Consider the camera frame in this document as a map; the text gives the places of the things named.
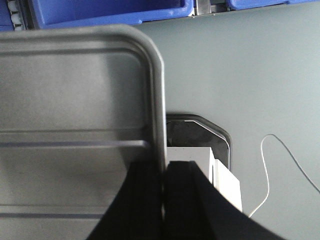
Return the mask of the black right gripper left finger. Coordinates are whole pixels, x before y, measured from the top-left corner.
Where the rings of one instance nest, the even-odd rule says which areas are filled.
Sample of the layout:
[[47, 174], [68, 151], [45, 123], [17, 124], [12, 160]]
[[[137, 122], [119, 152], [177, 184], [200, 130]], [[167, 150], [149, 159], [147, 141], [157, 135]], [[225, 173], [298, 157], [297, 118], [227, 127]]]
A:
[[157, 164], [130, 164], [115, 199], [88, 240], [159, 240], [162, 235], [162, 185]]

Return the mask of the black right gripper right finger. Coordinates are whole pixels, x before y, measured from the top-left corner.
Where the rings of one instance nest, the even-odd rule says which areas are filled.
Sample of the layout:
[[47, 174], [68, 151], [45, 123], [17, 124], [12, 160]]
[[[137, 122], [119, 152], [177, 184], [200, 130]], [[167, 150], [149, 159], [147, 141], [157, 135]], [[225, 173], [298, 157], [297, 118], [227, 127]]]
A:
[[172, 161], [164, 178], [166, 240], [280, 240], [209, 182], [194, 161]]

